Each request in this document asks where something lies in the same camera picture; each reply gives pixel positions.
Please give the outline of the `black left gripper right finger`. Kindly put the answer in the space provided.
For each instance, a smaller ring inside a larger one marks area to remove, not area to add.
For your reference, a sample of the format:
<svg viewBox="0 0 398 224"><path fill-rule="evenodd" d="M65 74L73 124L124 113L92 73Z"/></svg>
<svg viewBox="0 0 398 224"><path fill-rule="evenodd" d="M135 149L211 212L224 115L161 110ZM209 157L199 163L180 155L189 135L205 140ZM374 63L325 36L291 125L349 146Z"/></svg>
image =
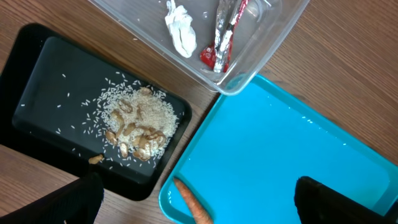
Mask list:
<svg viewBox="0 0 398 224"><path fill-rule="evenodd" d="M303 224L391 224L392 220L303 176L295 186L294 204Z"/></svg>

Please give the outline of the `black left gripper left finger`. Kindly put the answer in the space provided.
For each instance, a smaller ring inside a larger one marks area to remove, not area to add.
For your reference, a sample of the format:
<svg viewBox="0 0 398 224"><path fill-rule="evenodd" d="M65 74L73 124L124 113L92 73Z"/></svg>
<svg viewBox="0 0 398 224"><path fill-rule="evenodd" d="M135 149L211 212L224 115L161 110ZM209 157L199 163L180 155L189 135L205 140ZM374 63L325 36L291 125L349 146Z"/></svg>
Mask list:
<svg viewBox="0 0 398 224"><path fill-rule="evenodd" d="M1 217L1 223L93 224L103 199L102 179L92 172Z"/></svg>

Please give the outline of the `orange carrot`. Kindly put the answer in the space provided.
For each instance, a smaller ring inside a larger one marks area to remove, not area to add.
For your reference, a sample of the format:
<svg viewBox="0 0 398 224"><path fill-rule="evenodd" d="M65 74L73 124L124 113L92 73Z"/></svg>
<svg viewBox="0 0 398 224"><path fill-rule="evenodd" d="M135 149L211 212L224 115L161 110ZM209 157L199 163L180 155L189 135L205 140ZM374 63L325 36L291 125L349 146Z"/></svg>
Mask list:
<svg viewBox="0 0 398 224"><path fill-rule="evenodd" d="M196 224L214 224L210 214L198 201L192 191L178 178L173 178L173 182L184 199Z"/></svg>

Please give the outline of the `red foil snack wrapper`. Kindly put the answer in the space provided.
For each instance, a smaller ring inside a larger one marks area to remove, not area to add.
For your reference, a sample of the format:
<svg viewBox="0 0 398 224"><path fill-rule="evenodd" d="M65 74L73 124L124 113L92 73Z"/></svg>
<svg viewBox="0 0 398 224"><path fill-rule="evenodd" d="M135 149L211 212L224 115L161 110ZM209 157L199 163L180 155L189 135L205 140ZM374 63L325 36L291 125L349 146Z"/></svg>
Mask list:
<svg viewBox="0 0 398 224"><path fill-rule="evenodd" d="M200 53L200 60L215 73L227 72L233 48L233 35L249 0L219 0L215 39Z"/></svg>

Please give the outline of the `white tissue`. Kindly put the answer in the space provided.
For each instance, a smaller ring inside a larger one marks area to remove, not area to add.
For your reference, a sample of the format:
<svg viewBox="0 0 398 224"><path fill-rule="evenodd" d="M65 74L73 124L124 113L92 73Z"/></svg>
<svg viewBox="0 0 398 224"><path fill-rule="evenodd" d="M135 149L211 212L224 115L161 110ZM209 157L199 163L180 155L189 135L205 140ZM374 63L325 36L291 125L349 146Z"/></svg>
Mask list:
<svg viewBox="0 0 398 224"><path fill-rule="evenodd" d="M184 6L176 6L174 0L167 1L166 6L165 23L173 45L182 57L190 58L197 47L196 33L191 26L193 19Z"/></svg>

